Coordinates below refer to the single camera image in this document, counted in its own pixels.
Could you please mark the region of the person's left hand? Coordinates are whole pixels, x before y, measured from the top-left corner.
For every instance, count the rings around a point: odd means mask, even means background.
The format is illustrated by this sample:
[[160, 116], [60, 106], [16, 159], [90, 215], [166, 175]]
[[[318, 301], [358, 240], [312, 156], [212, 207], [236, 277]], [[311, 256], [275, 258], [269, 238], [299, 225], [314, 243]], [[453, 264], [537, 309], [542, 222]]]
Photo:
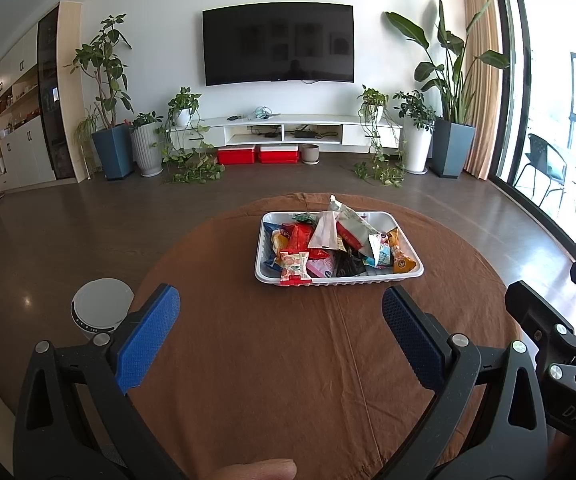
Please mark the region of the person's left hand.
[[291, 458], [274, 458], [249, 464], [223, 467], [209, 474], [209, 480], [293, 480], [297, 464]]

